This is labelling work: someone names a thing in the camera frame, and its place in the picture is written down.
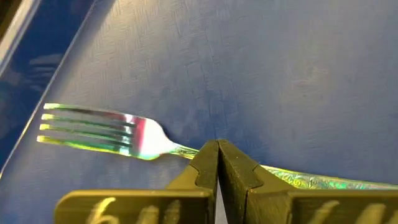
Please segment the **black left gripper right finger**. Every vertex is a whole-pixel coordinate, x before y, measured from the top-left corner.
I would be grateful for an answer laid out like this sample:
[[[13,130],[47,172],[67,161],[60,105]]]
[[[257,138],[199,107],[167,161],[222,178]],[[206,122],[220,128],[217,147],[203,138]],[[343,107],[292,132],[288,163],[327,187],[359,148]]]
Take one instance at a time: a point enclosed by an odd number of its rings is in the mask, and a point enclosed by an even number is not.
[[[395,190],[298,189],[229,141],[218,145],[218,175],[230,223],[397,224]]]

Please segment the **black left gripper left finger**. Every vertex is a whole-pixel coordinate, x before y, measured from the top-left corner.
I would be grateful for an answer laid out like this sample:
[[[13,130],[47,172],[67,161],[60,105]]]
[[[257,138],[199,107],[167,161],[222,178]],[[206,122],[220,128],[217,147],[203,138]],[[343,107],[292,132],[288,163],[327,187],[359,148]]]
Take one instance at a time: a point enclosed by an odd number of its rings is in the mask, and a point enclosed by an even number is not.
[[[89,189],[64,195],[56,224],[214,223],[219,145],[205,143],[164,189]]]

